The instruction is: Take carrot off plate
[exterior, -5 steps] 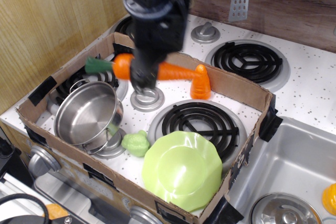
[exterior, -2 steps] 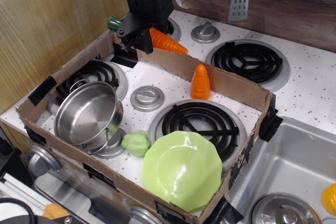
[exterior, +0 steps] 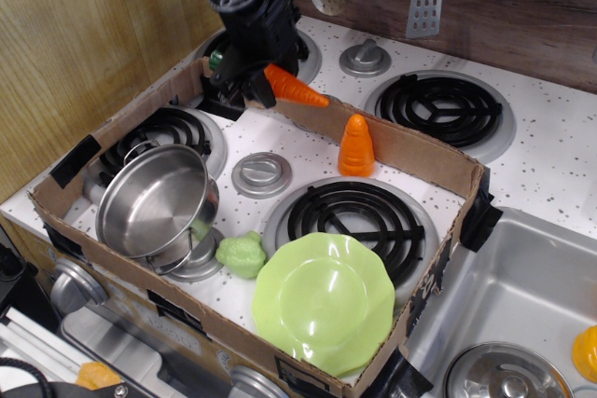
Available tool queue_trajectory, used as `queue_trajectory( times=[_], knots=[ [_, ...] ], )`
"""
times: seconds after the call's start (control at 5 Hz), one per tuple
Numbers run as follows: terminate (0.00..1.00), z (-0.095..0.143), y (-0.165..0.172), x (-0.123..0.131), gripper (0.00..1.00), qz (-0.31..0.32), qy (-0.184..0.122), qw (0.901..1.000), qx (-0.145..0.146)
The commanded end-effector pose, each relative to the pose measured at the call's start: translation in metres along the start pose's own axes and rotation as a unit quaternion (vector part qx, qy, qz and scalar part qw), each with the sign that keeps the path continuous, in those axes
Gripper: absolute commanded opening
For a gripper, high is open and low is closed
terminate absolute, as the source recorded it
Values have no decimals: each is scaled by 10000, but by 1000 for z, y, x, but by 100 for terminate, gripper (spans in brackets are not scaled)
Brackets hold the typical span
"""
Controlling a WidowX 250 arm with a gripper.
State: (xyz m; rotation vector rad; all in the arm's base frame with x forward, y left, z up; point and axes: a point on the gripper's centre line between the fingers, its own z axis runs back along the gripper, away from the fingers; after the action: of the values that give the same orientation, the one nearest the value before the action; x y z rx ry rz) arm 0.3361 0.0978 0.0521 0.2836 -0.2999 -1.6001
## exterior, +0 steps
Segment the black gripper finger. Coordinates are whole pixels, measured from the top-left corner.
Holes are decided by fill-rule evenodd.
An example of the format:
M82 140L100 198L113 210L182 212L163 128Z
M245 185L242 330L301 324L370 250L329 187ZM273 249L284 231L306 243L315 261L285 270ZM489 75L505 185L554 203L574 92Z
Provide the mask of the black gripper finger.
M214 87L237 87L261 70L261 62L234 45L220 45L209 54Z
M263 71L254 72L244 80L243 96L246 100L258 102L265 108L276 105L271 84Z

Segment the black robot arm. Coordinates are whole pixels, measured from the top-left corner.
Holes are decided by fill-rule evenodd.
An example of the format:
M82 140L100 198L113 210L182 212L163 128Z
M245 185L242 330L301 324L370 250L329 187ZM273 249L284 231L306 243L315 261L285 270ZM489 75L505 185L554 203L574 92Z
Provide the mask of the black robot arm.
M214 69L211 84L227 99L243 96L270 108L276 105L265 69L274 63L298 72L299 9L294 0L209 0L223 21L229 44Z

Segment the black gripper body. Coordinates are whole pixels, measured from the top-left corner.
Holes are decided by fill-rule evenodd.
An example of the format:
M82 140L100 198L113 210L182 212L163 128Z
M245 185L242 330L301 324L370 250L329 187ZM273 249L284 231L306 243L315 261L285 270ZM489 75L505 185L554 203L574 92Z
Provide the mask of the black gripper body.
M219 11L230 47L224 59L243 71L275 63L290 73L299 70L299 9L294 0L242 0Z

